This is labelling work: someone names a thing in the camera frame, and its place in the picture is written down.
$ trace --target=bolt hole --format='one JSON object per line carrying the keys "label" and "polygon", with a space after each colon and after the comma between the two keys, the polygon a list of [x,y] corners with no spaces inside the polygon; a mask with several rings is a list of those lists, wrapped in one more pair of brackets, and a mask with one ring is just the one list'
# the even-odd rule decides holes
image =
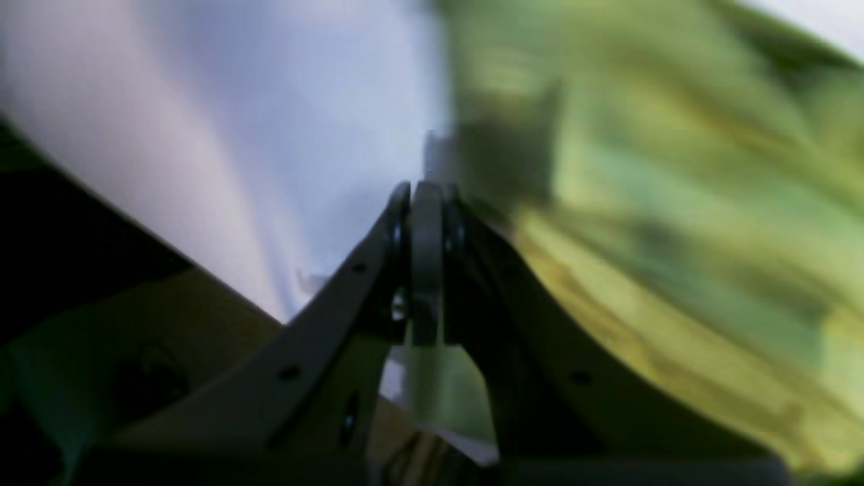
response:
{"label": "bolt hole", "polygon": [[357,430],[357,420],[360,415],[360,396],[357,392],[351,394],[345,405],[345,413],[342,416],[342,427],[340,428],[340,443],[345,447],[351,443],[351,437]]}
{"label": "bolt hole", "polygon": [[279,372],[279,380],[282,381],[291,381],[298,376],[300,376],[300,367],[297,366],[287,367]]}
{"label": "bolt hole", "polygon": [[573,381],[576,385],[588,385],[594,381],[594,377],[583,369],[577,369],[570,373],[570,381]]}
{"label": "bolt hole", "polygon": [[404,287],[399,287],[393,295],[390,314],[394,323],[398,323],[408,316],[408,291]]}

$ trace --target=metal frame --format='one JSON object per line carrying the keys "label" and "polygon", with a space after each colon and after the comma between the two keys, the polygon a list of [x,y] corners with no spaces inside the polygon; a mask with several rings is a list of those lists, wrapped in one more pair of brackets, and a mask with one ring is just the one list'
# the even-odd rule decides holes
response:
{"label": "metal frame", "polygon": [[[409,309],[397,319],[400,291]],[[413,203],[410,186],[397,187],[368,235],[266,349],[91,450],[75,482],[342,484],[351,472],[352,483],[381,483],[363,452],[388,350],[409,320],[414,345],[434,345],[443,333],[486,379],[502,460],[482,483],[791,483],[765,448],[606,352],[454,187],[430,182]]]}

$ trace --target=black metal bar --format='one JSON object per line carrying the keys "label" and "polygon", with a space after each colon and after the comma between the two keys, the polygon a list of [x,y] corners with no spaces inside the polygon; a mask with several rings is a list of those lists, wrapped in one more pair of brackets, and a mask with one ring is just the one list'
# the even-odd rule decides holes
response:
{"label": "black metal bar", "polygon": [[[485,269],[482,278],[493,296],[488,311],[506,317],[500,319],[498,332],[519,343],[537,372],[533,381],[547,383],[567,403],[570,414],[590,424],[607,455],[770,455],[764,447],[705,419],[636,375],[573,321],[507,242],[470,212],[464,211],[463,217],[467,241]],[[467,349],[474,356],[469,346],[471,343]],[[492,374],[494,366],[480,366],[484,376]],[[494,386],[495,380],[486,378]],[[522,414],[537,417],[528,410]],[[551,437],[559,433],[554,423],[549,426]]]}
{"label": "black metal bar", "polygon": [[[392,248],[394,231],[404,232],[394,226],[402,224],[394,218],[402,218],[404,196],[394,194],[319,295],[267,348],[106,440],[85,457],[83,470],[118,471],[105,463],[118,455],[130,464],[139,455],[137,468],[167,456],[362,458],[384,362],[400,332],[393,327],[403,325],[393,322],[391,303],[399,284],[394,265],[407,265]],[[125,475],[114,479],[121,483]]]}
{"label": "black metal bar", "polygon": [[448,329],[485,378],[501,456],[604,453],[605,445],[592,426],[573,413],[518,341],[515,324],[504,312],[497,285],[475,253],[472,237],[467,233],[462,258],[454,253],[448,258]]}
{"label": "black metal bar", "polygon": [[461,342],[459,337],[458,322],[460,321],[460,308],[448,300],[447,295],[453,289],[461,287],[462,278],[460,272],[452,272],[450,269],[461,265],[466,258],[465,223],[462,221],[459,191],[453,184],[442,188],[442,204],[444,216],[444,319],[443,332],[444,344],[455,346]]}

